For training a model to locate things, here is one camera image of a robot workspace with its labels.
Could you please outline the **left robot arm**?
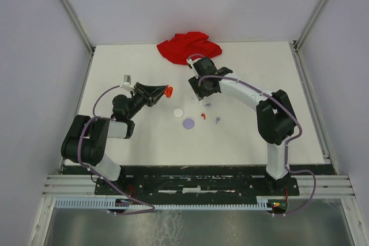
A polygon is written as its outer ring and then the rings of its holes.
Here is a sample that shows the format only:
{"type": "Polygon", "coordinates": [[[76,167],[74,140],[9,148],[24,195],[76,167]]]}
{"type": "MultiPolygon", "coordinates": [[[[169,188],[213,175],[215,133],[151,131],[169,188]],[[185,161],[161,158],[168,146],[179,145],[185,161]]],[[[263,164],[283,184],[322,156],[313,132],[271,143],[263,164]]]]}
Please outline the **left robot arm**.
{"type": "Polygon", "coordinates": [[[124,88],[130,96],[119,94],[112,100],[112,115],[109,118],[88,115],[76,115],[61,146],[63,159],[78,163],[94,175],[107,179],[108,188],[115,194],[127,189],[127,179],[122,167],[106,153],[107,139],[129,139],[133,135],[135,123],[133,117],[144,107],[152,107],[166,96],[170,98],[173,87],[169,85],[148,86],[128,83],[107,90],[124,88]]]}

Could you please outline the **orange earbud charging case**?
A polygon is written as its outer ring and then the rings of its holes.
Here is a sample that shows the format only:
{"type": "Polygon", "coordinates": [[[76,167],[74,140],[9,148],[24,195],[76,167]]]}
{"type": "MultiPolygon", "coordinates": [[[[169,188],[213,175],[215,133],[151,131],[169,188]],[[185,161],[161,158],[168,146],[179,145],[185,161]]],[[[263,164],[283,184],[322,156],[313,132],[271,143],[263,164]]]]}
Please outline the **orange earbud charging case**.
{"type": "Polygon", "coordinates": [[[167,86],[164,91],[164,95],[166,96],[166,98],[171,98],[173,91],[174,91],[173,87],[167,86]]]}

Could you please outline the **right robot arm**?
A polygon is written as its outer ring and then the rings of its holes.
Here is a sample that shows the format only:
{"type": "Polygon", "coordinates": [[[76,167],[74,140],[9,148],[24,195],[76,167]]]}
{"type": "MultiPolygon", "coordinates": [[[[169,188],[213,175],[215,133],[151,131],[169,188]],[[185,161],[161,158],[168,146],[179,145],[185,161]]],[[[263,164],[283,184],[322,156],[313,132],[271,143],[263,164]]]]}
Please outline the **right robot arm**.
{"type": "Polygon", "coordinates": [[[186,62],[194,72],[189,84],[198,100],[223,93],[255,111],[258,132],[267,144],[265,190],[272,195],[279,194],[290,176],[286,147],[295,127],[301,128],[287,93],[264,91],[241,80],[227,67],[218,69],[207,57],[193,54],[186,62]]]}

